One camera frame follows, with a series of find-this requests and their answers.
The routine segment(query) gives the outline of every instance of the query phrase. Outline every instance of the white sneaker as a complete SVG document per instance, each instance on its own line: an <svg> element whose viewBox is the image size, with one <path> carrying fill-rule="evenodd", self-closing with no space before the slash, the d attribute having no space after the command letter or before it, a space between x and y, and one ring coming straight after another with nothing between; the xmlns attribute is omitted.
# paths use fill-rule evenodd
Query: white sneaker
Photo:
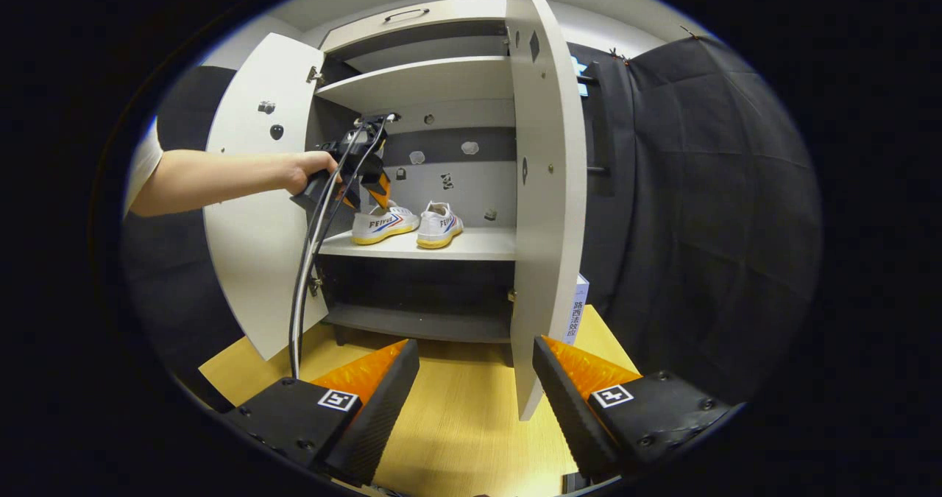
<svg viewBox="0 0 942 497"><path fill-rule="evenodd" d="M386 211L380 206L369 213L357 213L353 216L353 234L350 238L357 245L373 245L388 236L405 234L418 226L418 216L408 209L389 201Z"/></svg>
<svg viewBox="0 0 942 497"><path fill-rule="evenodd" d="M447 202L429 202L422 212L422 222L418 226L418 246L427 249L440 249L451 243L454 236L461 234L464 223L461 218L451 213Z"/></svg>

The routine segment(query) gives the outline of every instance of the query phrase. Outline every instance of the white sleeve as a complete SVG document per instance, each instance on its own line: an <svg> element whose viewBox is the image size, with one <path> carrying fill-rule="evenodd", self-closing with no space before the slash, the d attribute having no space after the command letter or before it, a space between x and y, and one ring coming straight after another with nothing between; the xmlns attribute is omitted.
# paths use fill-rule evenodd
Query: white sleeve
<svg viewBox="0 0 942 497"><path fill-rule="evenodd" d="M124 215L131 209L134 199L141 193L141 188L147 179L151 178L154 169L157 168L160 159L164 155L164 150L160 147L160 141L157 139L157 120L151 124L151 128L138 144L134 151L134 158L131 160L131 169L128 169L127 191L124 192Z"/></svg>

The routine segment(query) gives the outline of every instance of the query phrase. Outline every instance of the drawer handle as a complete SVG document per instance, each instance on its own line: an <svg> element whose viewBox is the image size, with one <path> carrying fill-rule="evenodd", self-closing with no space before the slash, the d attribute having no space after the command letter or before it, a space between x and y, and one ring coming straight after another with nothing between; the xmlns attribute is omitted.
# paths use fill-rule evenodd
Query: drawer handle
<svg viewBox="0 0 942 497"><path fill-rule="evenodd" d="M424 14L428 13L428 11L430 11L430 10L426 7L426 8L424 8L424 10L408 10L408 11L400 11L400 12L398 12L398 13L393 13L393 14L389 15L388 17L386 17L386 20L383 21L383 24L388 23L388 21L390 21L390 18L397 17L398 15L404 15L404 14L406 14L406 13L414 13L415 11L422 11L422 14L424 15Z"/></svg>

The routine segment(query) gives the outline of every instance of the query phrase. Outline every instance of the hand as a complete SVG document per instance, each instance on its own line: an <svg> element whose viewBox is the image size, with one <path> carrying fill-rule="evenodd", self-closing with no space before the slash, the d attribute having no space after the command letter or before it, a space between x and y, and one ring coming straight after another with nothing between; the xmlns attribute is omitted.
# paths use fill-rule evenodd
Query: hand
<svg viewBox="0 0 942 497"><path fill-rule="evenodd" d="M308 151L298 152L290 155L292 162L292 173L288 176L287 191L292 195L297 195L307 187L308 178L321 169L326 169L328 174L333 174L337 169L337 161L330 156L329 152ZM336 182L343 182L340 175L337 175Z"/></svg>

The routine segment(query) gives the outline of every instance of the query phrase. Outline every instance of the yellow shoe sole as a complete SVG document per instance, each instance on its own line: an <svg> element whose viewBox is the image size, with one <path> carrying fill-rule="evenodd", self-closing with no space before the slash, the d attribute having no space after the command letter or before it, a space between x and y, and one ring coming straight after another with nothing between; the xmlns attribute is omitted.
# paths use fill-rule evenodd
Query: yellow shoe sole
<svg viewBox="0 0 942 497"><path fill-rule="evenodd" d="M464 232L463 228L459 228L458 230L452 231L451 234L447 238L439 239L437 242L425 242L425 241L422 241L421 239L415 239L415 242L418 243L418 246L420 246L423 249L440 249L442 247L447 247L448 243L451 243L451 239L454 239L454 236L461 234L461 232Z"/></svg>
<svg viewBox="0 0 942 497"><path fill-rule="evenodd" d="M376 243L383 241L386 238L389 238L390 236L408 234L417 228L418 228L418 225L415 225L413 228L395 228L393 230L386 232L386 234L383 234L382 236L377 236L377 238L353 238L353 236L351 236L350 241L353 241L357 245L374 245Z"/></svg>

